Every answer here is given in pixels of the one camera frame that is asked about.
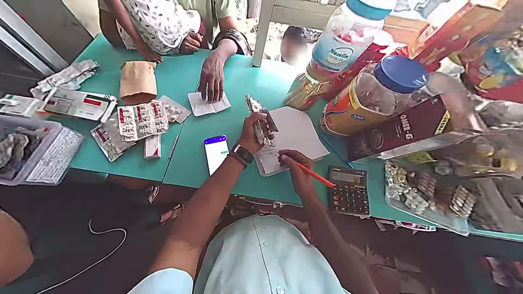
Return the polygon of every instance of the white chair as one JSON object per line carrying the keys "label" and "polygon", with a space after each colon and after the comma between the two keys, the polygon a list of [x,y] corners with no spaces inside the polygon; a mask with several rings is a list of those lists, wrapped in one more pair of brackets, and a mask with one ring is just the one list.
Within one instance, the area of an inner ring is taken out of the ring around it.
{"label": "white chair", "polygon": [[323,0],[321,3],[304,0],[262,0],[253,66],[260,67],[262,64],[269,22],[323,30],[338,6],[339,4],[323,4]]}

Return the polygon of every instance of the notebook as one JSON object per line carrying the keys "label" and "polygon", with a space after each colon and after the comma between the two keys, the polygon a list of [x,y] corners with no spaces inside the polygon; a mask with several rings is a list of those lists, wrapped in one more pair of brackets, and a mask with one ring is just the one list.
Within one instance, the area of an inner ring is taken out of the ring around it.
{"label": "notebook", "polygon": [[271,110],[270,115],[279,132],[273,133],[274,147],[265,146],[254,155],[261,176],[272,176],[288,170],[286,167],[280,167],[280,150],[298,150],[314,161],[329,154],[305,112],[286,106]]}
{"label": "notebook", "polygon": [[195,116],[215,114],[216,112],[222,111],[231,106],[225,92],[223,92],[222,100],[215,103],[209,103],[207,100],[202,100],[200,92],[189,93],[187,94],[187,97],[189,97],[192,113]]}

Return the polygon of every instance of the smartphone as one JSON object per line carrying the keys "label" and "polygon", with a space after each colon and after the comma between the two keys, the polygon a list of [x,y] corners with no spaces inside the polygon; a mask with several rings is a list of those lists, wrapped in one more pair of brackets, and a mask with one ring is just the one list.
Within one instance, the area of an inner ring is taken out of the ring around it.
{"label": "smartphone", "polygon": [[229,153],[227,146],[227,136],[221,135],[212,138],[205,138],[205,154],[207,155],[207,164],[209,165],[209,174],[212,174],[220,167],[222,162]]}

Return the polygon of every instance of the red pencil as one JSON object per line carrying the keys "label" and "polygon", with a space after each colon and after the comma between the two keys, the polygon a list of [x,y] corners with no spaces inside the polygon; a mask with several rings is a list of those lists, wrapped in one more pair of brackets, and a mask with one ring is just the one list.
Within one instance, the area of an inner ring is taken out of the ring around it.
{"label": "red pencil", "polygon": [[319,174],[311,171],[310,169],[306,168],[303,164],[297,162],[298,166],[306,173],[308,173],[309,175],[315,177],[317,180],[319,180],[320,182],[322,182],[323,184],[325,184],[325,186],[329,187],[329,188],[332,188],[334,187],[335,185],[331,182],[329,182],[327,179],[325,179],[324,177],[320,176]]}

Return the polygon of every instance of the calculator keypad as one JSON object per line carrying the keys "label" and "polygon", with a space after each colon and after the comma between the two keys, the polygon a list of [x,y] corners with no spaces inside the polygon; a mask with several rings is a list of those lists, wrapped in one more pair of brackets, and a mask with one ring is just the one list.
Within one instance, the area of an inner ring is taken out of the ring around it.
{"label": "calculator keypad", "polygon": [[369,216],[369,197],[364,186],[347,185],[332,181],[336,186],[331,189],[331,209],[335,212]]}

